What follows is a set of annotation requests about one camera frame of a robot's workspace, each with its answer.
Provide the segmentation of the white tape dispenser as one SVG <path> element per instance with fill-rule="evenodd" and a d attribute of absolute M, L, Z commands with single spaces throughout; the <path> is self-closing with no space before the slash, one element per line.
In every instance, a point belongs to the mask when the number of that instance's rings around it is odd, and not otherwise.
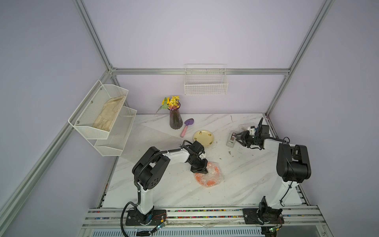
<path fill-rule="evenodd" d="M 230 132 L 227 142 L 226 142 L 227 147 L 233 148 L 235 146 L 235 143 L 236 143 L 235 135 L 236 135 L 236 132 L 234 131 Z"/>

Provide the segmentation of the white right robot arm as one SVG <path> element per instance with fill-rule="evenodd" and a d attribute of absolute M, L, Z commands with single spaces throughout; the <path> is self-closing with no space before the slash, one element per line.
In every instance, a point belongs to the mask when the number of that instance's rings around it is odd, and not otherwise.
<path fill-rule="evenodd" d="M 305 180 L 311 176 L 308 149 L 304 145 L 291 145 L 289 138 L 279 139 L 269 134 L 269 125 L 252 126 L 243 132 L 232 132 L 230 141 L 248 149 L 268 150 L 276 154 L 278 178 L 270 192 L 263 196 L 258 208 L 243 209 L 246 224 L 282 225 L 283 208 L 292 206 L 287 200 Z"/>

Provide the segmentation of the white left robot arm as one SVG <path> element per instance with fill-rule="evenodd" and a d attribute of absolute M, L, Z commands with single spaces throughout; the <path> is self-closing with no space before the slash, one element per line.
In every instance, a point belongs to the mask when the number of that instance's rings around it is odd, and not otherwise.
<path fill-rule="evenodd" d="M 153 189 L 161 181 L 169 165 L 188 163 L 190 171 L 194 174 L 207 174 L 208 160 L 205 158 L 205 148 L 201 143 L 184 140 L 179 148 L 172 150 L 159 150 L 150 147 L 132 169 L 134 185 L 137 188 L 137 202 L 128 202 L 121 219 L 127 217 L 142 225 L 149 224 L 156 211 L 153 202 Z"/>

